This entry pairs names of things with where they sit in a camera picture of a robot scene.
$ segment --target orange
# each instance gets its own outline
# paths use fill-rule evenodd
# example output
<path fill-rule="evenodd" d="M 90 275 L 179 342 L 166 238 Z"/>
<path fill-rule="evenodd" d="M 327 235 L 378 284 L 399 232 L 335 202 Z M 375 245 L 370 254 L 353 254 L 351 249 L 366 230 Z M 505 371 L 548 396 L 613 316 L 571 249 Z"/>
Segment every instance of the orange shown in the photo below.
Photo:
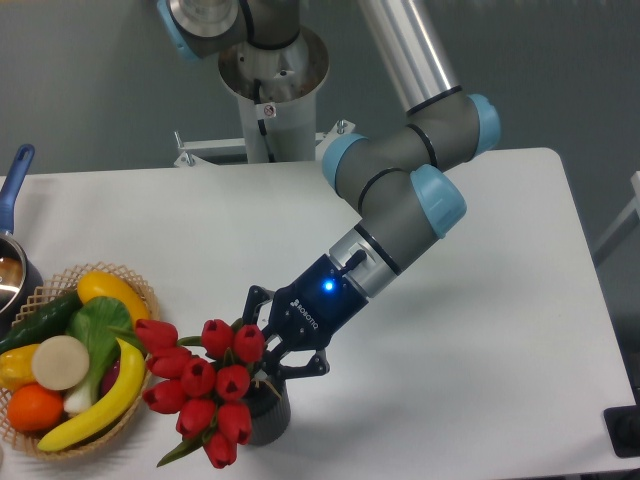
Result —
<path fill-rule="evenodd" d="M 62 416 L 62 395 L 32 383 L 16 390 L 7 405 L 7 420 L 19 432 L 54 427 Z"/>

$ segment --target blue joint cap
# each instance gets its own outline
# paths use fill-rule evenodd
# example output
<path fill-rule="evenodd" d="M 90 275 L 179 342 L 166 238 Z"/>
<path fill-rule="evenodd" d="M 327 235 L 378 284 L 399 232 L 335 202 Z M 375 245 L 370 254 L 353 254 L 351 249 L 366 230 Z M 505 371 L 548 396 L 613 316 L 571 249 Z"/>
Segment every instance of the blue joint cap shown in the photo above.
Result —
<path fill-rule="evenodd" d="M 366 140 L 367 137 L 363 137 L 357 133 L 347 133 L 331 142 L 324 152 L 322 157 L 322 173 L 334 191 L 336 190 L 336 174 L 338 173 L 338 166 L 340 165 L 342 157 L 351 145 L 362 139 Z"/>
<path fill-rule="evenodd" d="M 431 228 L 438 238 L 444 238 L 467 213 L 467 202 L 451 180 L 431 165 L 411 172 L 410 178 Z"/>
<path fill-rule="evenodd" d="M 478 120 L 480 122 L 480 133 L 478 135 L 478 147 L 474 157 L 491 150 L 496 146 L 502 134 L 500 117 L 498 111 L 489 103 L 487 97 L 483 95 L 469 95 L 469 99 L 475 104 L 478 110 Z"/>
<path fill-rule="evenodd" d="M 180 56 L 182 56 L 182 58 L 184 58 L 185 60 L 189 60 L 190 62 L 199 60 L 198 56 L 193 53 L 193 50 L 191 50 L 189 48 L 189 45 L 187 45 L 187 42 L 185 42 L 176 24 L 173 23 L 173 17 L 169 12 L 169 7 L 167 7 L 166 0 L 158 0 L 156 6 L 158 7 L 158 11 L 160 12 L 160 16 L 162 17 L 162 22 L 167 29 L 167 33 L 169 34 L 169 37 L 171 37 L 171 41 L 180 53 Z"/>

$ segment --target bok choy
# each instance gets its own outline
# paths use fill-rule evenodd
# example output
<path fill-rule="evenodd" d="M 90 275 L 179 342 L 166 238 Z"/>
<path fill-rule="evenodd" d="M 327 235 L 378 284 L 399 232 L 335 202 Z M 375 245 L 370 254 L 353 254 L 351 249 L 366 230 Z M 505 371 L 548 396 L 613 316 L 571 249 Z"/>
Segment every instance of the bok choy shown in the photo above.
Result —
<path fill-rule="evenodd" d="M 80 340 L 89 351 L 89 372 L 65 395 L 64 410 L 69 415 L 84 412 L 98 401 L 102 377 L 118 358 L 118 343 L 109 327 L 131 330 L 129 311 L 109 297 L 87 302 L 69 322 L 67 335 Z"/>

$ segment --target green cucumber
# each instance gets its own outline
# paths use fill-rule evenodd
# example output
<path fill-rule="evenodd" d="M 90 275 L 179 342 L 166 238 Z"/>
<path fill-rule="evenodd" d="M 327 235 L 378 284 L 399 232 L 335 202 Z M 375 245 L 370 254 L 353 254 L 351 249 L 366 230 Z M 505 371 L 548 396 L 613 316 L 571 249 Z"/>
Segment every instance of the green cucumber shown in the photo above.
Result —
<path fill-rule="evenodd" d="M 41 343 L 47 338 L 63 335 L 71 316 L 81 307 L 82 302 L 76 290 L 46 303 L 16 324 L 0 340 L 0 355 L 14 348 Z"/>

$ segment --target red tulip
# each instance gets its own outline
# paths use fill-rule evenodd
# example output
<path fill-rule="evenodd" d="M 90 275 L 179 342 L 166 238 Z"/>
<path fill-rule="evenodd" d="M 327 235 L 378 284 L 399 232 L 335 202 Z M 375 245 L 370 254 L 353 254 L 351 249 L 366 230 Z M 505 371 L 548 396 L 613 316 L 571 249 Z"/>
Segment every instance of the red tulip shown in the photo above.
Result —
<path fill-rule="evenodd" d="M 187 401 L 179 380 L 165 380 L 142 393 L 142 399 L 158 413 L 178 413 Z"/>
<path fill-rule="evenodd" d="M 194 438 L 209 426 L 215 413 L 216 404 L 213 400 L 204 398 L 187 400 L 180 410 L 176 430 L 184 438 Z"/>
<path fill-rule="evenodd" d="M 219 318 L 207 320 L 202 329 L 202 346 L 214 360 L 222 360 L 233 344 L 233 330 Z"/>
<path fill-rule="evenodd" d="M 239 400 L 249 390 L 251 378 L 242 365 L 221 368 L 216 379 L 216 392 L 225 402 Z"/>
<path fill-rule="evenodd" d="M 180 382 L 187 395 L 201 397 L 213 390 L 216 371 L 204 358 L 192 358 L 184 367 Z"/>
<path fill-rule="evenodd" d="M 231 465 L 238 456 L 238 446 L 227 440 L 220 432 L 213 434 L 209 443 L 204 446 L 204 451 L 215 468 Z"/>
<path fill-rule="evenodd" d="M 245 325 L 233 339 L 233 352 L 245 363 L 257 362 L 264 353 L 264 335 L 257 325 Z"/>
<path fill-rule="evenodd" d="M 136 336 L 147 352 L 152 355 L 162 348 L 175 347 L 178 341 L 178 330 L 167 322 L 140 319 L 136 322 Z"/>
<path fill-rule="evenodd" d="M 186 347 L 164 348 L 156 350 L 147 360 L 147 368 L 158 377 L 180 378 L 189 360 L 191 352 Z"/>
<path fill-rule="evenodd" d="M 244 403 L 225 403 L 218 409 L 218 430 L 231 443 L 246 445 L 251 437 L 251 413 Z"/>

